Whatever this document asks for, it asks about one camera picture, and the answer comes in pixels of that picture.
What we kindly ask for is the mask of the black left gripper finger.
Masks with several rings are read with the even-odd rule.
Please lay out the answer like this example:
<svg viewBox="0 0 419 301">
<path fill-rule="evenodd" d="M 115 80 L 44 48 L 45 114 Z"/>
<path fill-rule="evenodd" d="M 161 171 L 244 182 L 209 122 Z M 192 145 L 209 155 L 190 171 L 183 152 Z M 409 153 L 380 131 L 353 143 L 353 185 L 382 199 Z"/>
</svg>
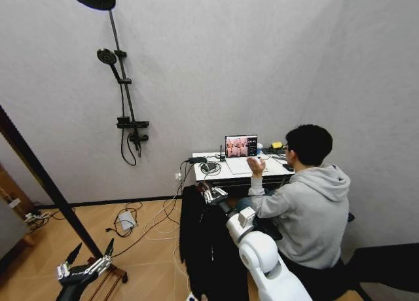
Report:
<svg viewBox="0 0 419 301">
<path fill-rule="evenodd" d="M 76 257 L 78 256 L 81 247 L 82 247 L 82 243 L 79 243 L 78 246 L 76 246 L 76 248 L 74 248 L 74 250 L 72 250 L 68 254 L 65 261 L 57 267 L 58 278 L 65 278 L 70 275 L 70 268 L 73 262 L 75 261 Z"/>
<path fill-rule="evenodd" d="M 104 255 L 86 269 L 87 273 L 103 273 L 112 263 L 114 239 L 109 242 Z"/>
</svg>

